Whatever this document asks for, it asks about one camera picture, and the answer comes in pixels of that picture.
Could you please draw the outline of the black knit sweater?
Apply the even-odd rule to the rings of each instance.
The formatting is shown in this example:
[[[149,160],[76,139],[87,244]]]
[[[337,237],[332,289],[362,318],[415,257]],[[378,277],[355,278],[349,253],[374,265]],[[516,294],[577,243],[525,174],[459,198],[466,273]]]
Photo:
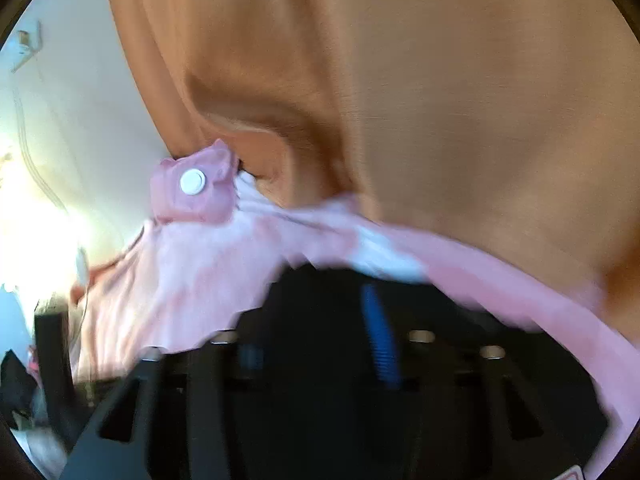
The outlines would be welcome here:
[[[273,336],[250,398],[280,458],[277,479],[412,479],[405,403],[378,377],[361,310],[368,278],[286,269],[232,330]]]

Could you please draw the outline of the pink floral bed blanket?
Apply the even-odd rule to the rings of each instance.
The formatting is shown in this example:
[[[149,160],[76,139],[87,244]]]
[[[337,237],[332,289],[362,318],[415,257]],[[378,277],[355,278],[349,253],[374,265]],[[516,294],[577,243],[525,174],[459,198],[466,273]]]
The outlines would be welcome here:
[[[228,222],[146,222],[96,280],[73,362],[77,377],[126,370],[146,347],[192,349],[258,306],[288,263],[350,266],[375,278],[434,284],[503,322],[539,327],[570,350],[614,418],[587,478],[597,478],[631,435],[639,419],[639,351],[597,318],[590,287],[559,294],[454,240],[364,220],[349,197],[291,210],[266,200],[250,177],[235,185]]]

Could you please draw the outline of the pink pouch with white button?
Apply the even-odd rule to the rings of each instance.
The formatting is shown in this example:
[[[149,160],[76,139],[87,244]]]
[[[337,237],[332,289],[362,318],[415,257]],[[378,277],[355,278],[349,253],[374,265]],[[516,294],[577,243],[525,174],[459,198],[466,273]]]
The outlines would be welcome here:
[[[163,159],[152,172],[150,199],[157,222],[226,223],[236,205],[239,159],[216,140],[190,156]]]

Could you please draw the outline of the orange curtain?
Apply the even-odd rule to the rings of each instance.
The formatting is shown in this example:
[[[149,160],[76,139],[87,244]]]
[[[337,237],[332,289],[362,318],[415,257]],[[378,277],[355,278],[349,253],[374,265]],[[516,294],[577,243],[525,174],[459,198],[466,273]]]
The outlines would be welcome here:
[[[639,40],[614,0],[110,0],[170,154],[226,141],[283,206],[599,282],[639,336]]]

